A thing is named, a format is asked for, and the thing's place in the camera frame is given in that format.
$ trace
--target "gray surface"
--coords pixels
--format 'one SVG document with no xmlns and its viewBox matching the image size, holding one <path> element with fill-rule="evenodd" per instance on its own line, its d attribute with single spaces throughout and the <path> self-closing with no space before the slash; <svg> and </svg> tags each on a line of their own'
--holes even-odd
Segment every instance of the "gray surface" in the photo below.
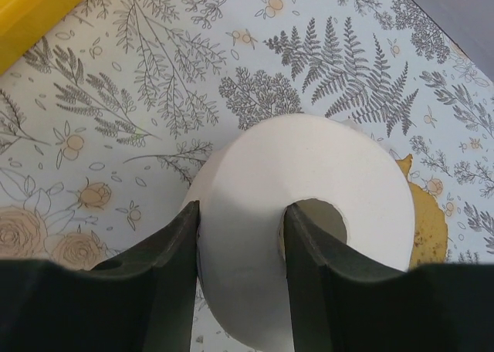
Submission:
<svg viewBox="0 0 494 352">
<path fill-rule="evenodd" d="M 414 0 L 494 80 L 492 0 Z"/>
</svg>

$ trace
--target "toilet paper roll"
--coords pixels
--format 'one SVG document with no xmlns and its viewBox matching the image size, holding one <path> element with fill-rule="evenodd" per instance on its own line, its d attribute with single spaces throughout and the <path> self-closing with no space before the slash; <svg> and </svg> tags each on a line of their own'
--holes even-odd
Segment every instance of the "toilet paper roll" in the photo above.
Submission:
<svg viewBox="0 0 494 352">
<path fill-rule="evenodd" d="M 343 216 L 347 244 L 406 270 L 414 237 L 408 184 L 364 134 L 310 115 L 261 122 L 216 152 L 184 204 L 201 202 L 198 268 L 225 331 L 263 352 L 293 351 L 279 223 L 286 206 L 316 198 Z"/>
</svg>

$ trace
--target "floral tablecloth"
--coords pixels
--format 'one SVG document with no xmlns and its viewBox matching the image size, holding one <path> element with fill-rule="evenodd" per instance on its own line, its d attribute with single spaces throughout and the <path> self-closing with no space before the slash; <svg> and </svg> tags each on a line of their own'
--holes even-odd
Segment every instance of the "floral tablecloth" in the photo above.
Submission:
<svg viewBox="0 0 494 352">
<path fill-rule="evenodd" d="M 304 112 L 412 154 L 445 260 L 491 262 L 493 88 L 411 0 L 84 0 L 0 78 L 0 256 L 91 268 L 165 226 L 213 150 Z M 191 350 L 249 350 L 200 290 Z"/>
</svg>

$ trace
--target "floral pattern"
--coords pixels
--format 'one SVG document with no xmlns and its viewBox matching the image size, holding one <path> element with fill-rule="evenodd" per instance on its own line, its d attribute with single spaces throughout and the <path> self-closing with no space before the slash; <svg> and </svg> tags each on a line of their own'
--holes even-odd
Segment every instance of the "floral pattern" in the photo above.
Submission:
<svg viewBox="0 0 494 352">
<path fill-rule="evenodd" d="M 92 268 L 287 113 L 350 118 L 398 161 L 412 266 L 494 262 L 494 86 L 412 0 L 82 0 L 0 77 L 0 257 Z M 254 352 L 200 287 L 195 311 L 191 350 Z"/>
</svg>

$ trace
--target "tablecloth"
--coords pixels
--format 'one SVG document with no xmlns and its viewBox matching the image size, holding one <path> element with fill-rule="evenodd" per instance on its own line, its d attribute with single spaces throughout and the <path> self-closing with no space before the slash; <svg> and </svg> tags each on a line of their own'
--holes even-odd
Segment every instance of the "tablecloth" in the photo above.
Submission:
<svg viewBox="0 0 494 352">
<path fill-rule="evenodd" d="M 493 105 L 411 0 L 83 0 L 0 78 L 0 256 L 91 268 L 164 227 L 213 150 L 311 113 L 413 155 L 445 260 L 492 262 Z M 191 350 L 250 350 L 200 289 Z"/>
</svg>

